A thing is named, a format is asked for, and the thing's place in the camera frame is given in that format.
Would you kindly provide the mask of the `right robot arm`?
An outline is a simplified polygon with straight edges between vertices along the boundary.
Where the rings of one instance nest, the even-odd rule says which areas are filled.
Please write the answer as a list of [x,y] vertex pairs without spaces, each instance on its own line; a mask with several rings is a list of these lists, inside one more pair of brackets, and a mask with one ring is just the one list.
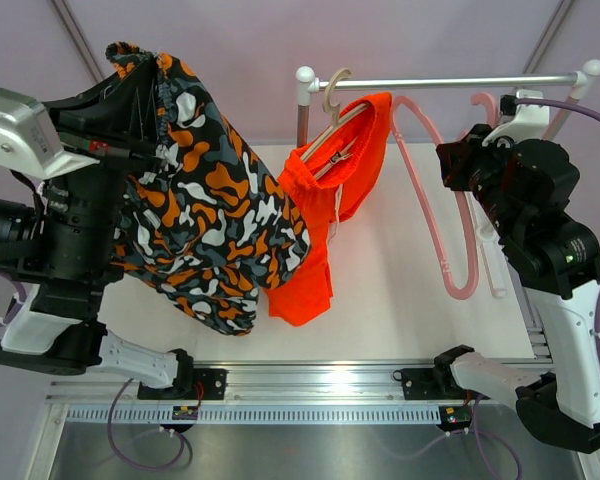
[[600,245],[566,211],[580,174],[557,143],[493,142],[490,133],[478,124],[440,144],[442,181],[472,194],[494,227],[542,323],[553,368],[524,372],[460,345],[435,358],[433,385],[446,397],[484,395],[513,410],[536,440],[591,454],[600,449]]

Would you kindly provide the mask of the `orange shorts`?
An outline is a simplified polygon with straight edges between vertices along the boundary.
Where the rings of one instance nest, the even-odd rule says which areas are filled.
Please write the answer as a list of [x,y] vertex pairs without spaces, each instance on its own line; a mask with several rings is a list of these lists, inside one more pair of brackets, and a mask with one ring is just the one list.
[[337,129],[290,153],[278,183],[300,210],[311,250],[291,280],[267,291],[270,316],[300,327],[331,307],[329,241],[376,185],[391,107],[388,92],[361,97],[340,113]]

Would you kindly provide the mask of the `camouflage patterned shorts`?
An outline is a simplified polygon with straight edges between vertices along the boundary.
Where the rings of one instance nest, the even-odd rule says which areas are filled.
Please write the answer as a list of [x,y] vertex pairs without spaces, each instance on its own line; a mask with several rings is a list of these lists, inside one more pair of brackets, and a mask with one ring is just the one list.
[[155,65],[161,161],[127,180],[113,264],[204,326],[248,334],[260,291],[310,252],[299,208],[183,61],[126,42],[105,55],[124,80]]

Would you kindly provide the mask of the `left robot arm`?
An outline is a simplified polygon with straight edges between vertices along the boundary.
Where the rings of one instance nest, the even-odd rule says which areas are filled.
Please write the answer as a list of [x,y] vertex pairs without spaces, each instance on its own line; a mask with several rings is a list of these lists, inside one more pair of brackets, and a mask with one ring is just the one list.
[[141,61],[64,100],[0,88],[0,166],[32,206],[0,199],[0,275],[20,292],[5,319],[0,365],[51,375],[115,373],[141,395],[188,396],[192,358],[133,344],[98,318],[105,288],[122,279],[114,233],[131,173],[155,168],[157,67]]

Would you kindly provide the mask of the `beige hanger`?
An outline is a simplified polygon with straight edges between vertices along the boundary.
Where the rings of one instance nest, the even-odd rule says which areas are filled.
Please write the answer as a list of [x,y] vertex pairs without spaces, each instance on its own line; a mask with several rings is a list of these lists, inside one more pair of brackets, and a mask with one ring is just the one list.
[[[341,104],[332,100],[333,92],[338,84],[348,80],[352,76],[352,72],[348,68],[340,68],[327,81],[324,88],[324,96],[322,100],[322,109],[325,114],[330,117],[330,123],[325,130],[319,134],[301,156],[301,160],[307,164],[316,153],[330,140],[334,135],[341,133],[342,130],[364,112],[367,104],[359,104],[352,110],[341,115]],[[307,133],[304,127],[308,125],[309,118],[309,101],[312,93],[317,93],[320,90],[320,81],[315,75],[315,72],[310,67],[301,67],[296,72],[296,81],[298,82],[298,131],[297,131],[297,146],[301,147],[307,141]],[[357,137],[354,136],[348,143],[340,145],[329,156],[327,161],[319,170],[314,173],[316,180],[325,176],[332,168],[339,163],[349,159],[352,155],[351,148],[355,144]]]

